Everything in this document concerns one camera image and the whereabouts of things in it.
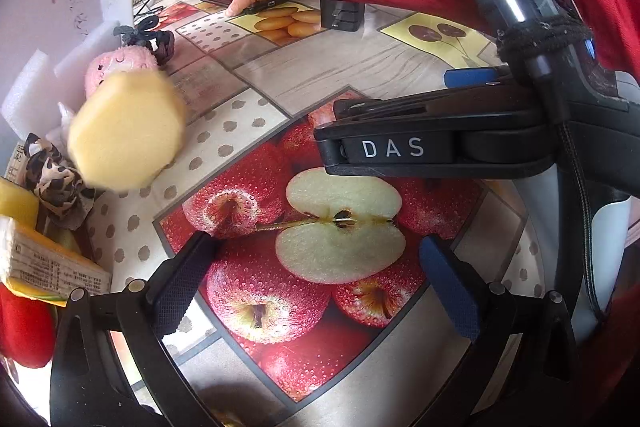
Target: blue gripper pad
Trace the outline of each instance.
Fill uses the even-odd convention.
[[[481,309],[474,294],[463,284],[463,274],[454,267],[454,264],[462,262],[448,248],[441,247],[433,236],[427,236],[420,242],[419,255],[420,265],[456,331],[475,341],[481,330]]]

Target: plush toy face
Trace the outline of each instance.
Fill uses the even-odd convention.
[[[89,98],[102,81],[114,71],[157,70],[158,62],[142,46],[125,46],[94,58],[84,75],[84,94]]]

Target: halved apple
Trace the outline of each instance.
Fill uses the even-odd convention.
[[[391,221],[402,198],[384,180],[309,169],[291,179],[287,200],[310,216],[283,224],[289,227],[276,240],[278,259],[300,279],[353,282],[385,269],[402,255],[404,235]]]

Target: table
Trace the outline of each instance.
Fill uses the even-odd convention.
[[[107,192],[88,217],[95,259],[113,273],[112,291],[132,279],[148,279],[173,254],[163,223],[178,216],[183,201],[260,144],[277,142],[336,96],[393,98],[443,89],[450,66],[499,63],[485,36],[402,9],[367,6],[363,27],[355,33],[329,30],[291,39],[257,34],[255,23],[264,18],[230,20],[221,7],[200,0],[154,3],[164,7],[162,29],[175,34],[175,56],[166,72],[188,104],[190,124],[181,152],[148,187]],[[298,11],[319,9],[319,0],[292,3]],[[473,205],[453,239],[457,256],[487,281],[502,280],[521,295],[543,295],[535,231],[513,184],[482,181],[475,186]],[[235,414],[247,426],[305,427],[407,426],[468,346],[428,280],[384,328],[356,324],[334,300],[316,329],[328,321],[348,322],[353,331],[360,328],[354,338],[361,338],[362,331],[369,337],[345,348],[357,353],[332,378],[318,376],[318,383],[305,392],[274,383],[266,374],[273,375],[266,359],[274,359],[277,345],[233,338],[203,295],[196,296],[178,331],[164,343],[207,404]],[[154,406],[122,339],[115,341],[136,396]],[[511,343],[505,353],[503,374],[515,346]],[[262,349],[270,349],[269,357],[257,352]],[[304,360],[308,353],[298,355]],[[322,356],[330,358],[324,351]],[[498,390],[491,386],[483,401]]]

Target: gray dot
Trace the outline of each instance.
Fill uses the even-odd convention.
[[[189,333],[189,331],[193,330],[193,324],[191,324],[191,319],[187,316],[184,316],[180,321],[180,325],[178,326],[178,331],[182,333]]]
[[[149,250],[149,247],[147,245],[138,250],[138,257],[140,258],[140,261],[146,261],[147,259],[149,259],[150,255],[151,251]]]
[[[220,147],[218,147],[218,156],[229,156],[232,152],[234,151],[233,146],[231,145],[221,145]]]
[[[133,232],[133,230],[135,230],[139,224],[140,218],[134,214],[133,216],[129,217],[129,220],[127,221],[127,230],[129,230],[129,232]]]
[[[202,165],[202,158],[200,158],[200,156],[196,156],[193,160],[191,160],[191,162],[189,163],[189,170],[190,171],[194,171],[195,169],[197,169],[198,167],[200,167]]]
[[[171,187],[167,187],[167,189],[164,191],[164,199],[173,200],[177,194],[178,194],[177,188],[175,188],[175,185],[171,185]]]

